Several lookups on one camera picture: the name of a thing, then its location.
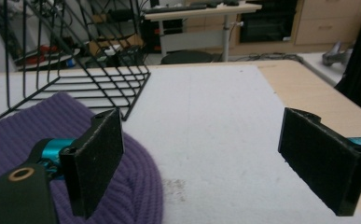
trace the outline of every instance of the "wooden desk top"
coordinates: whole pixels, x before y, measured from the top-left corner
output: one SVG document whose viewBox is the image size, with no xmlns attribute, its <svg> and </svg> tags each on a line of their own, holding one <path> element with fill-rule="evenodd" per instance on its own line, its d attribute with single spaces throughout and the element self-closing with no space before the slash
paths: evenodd
<svg viewBox="0 0 361 224">
<path fill-rule="evenodd" d="M 220 16 L 238 13 L 249 13 L 255 12 L 261 9 L 261 5 L 240 3 L 237 7 L 217 7 L 217 8 L 206 8 L 199 10 L 188 10 L 188 11 L 176 11 L 176 12 L 164 12 L 164 13 L 153 13 L 146 14 L 146 20 L 151 21 L 165 21 L 192 17 L 206 17 L 206 16 Z"/>
<path fill-rule="evenodd" d="M 302 64 L 293 61 L 245 64 L 254 64 L 259 68 L 286 106 L 316 114 L 327 127 L 345 137 L 361 137 L 361 108 Z M 212 66 L 220 65 L 223 63 L 212 63 Z M 357 209 L 361 211 L 361 198 Z"/>
</svg>

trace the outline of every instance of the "wooden cabinet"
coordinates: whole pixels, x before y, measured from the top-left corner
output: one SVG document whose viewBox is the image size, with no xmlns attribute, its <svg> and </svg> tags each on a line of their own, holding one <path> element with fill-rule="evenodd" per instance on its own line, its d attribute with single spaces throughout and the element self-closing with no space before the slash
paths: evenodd
<svg viewBox="0 0 361 224">
<path fill-rule="evenodd" d="M 361 0 L 305 0 L 296 45 L 351 43 L 361 26 Z"/>
</svg>

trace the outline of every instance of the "black wire rack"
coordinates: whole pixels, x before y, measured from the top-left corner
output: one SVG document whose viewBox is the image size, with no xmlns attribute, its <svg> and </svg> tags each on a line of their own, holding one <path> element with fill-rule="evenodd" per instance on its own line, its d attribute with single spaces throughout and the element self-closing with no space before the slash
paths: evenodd
<svg viewBox="0 0 361 224">
<path fill-rule="evenodd" d="M 99 1 L 0 0 L 0 119 L 58 91 L 128 118 L 150 76 L 143 41 L 104 12 Z"/>
</svg>

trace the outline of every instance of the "purple knitted fabric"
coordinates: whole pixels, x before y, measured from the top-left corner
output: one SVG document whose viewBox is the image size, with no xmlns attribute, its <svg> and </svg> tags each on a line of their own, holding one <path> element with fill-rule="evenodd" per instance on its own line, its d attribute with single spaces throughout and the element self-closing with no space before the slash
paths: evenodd
<svg viewBox="0 0 361 224">
<path fill-rule="evenodd" d="M 78 138 L 90 127 L 93 113 L 60 92 L 46 101 L 0 120 L 0 175 L 20 165 L 43 138 Z M 125 154 L 95 213 L 73 217 L 64 181 L 51 181 L 60 222 L 161 223 L 160 173 L 147 151 L 124 134 Z"/>
</svg>

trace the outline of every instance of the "cabinet handle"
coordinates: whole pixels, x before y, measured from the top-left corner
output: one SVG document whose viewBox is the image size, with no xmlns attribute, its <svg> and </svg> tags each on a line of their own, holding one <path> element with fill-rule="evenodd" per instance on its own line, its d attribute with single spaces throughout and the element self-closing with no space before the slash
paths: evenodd
<svg viewBox="0 0 361 224">
<path fill-rule="evenodd" d="M 319 30 L 331 30 L 332 25 L 321 25 L 318 27 Z"/>
</svg>

